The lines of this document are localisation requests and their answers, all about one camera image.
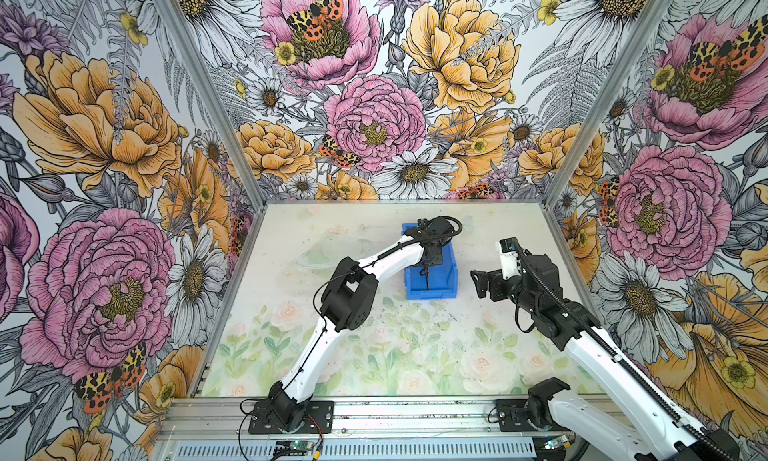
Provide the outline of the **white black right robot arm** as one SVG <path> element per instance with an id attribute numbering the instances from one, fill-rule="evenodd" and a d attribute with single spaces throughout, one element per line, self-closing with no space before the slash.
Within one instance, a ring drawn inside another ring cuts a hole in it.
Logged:
<path id="1" fill-rule="evenodd" d="M 616 420 L 565 381 L 550 377 L 529 389 L 524 407 L 498 405 L 501 426 L 565 428 L 612 460 L 739 459 L 739 447 L 726 431 L 689 416 L 581 304 L 563 297 L 559 270 L 548 256 L 510 251 L 501 258 L 498 270 L 471 271 L 478 297 L 510 301 L 516 311 L 530 314 L 533 330 L 597 381 L 628 420 Z"/>

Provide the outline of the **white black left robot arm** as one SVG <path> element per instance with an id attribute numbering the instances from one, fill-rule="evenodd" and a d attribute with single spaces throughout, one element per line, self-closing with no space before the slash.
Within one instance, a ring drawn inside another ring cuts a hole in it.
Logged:
<path id="1" fill-rule="evenodd" d="M 272 385 L 254 417 L 286 432 L 299 428 L 309 417 L 320 374 L 343 337 L 366 322 L 382 282 L 403 275 L 408 300 L 455 298 L 458 267 L 451 242 L 462 231 L 462 223 L 451 216 L 421 219 L 405 226 L 383 251 L 360 260 L 343 258 L 313 295 L 318 322 L 307 346 L 288 374 Z"/>

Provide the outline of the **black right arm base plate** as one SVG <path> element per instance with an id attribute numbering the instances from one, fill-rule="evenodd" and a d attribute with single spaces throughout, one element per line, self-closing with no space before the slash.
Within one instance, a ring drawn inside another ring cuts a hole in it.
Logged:
<path id="1" fill-rule="evenodd" d="M 497 399 L 495 401 L 497 424 L 501 432 L 535 432 L 537 428 L 531 422 L 531 411 L 523 399 Z"/>

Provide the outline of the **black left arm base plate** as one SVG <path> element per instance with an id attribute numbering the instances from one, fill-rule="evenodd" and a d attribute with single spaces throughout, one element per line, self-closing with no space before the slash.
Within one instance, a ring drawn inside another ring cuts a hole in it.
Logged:
<path id="1" fill-rule="evenodd" d="M 332 431 L 335 403 L 313 401 L 283 408 L 267 398 L 257 398 L 246 415 L 251 435 L 329 434 Z"/>

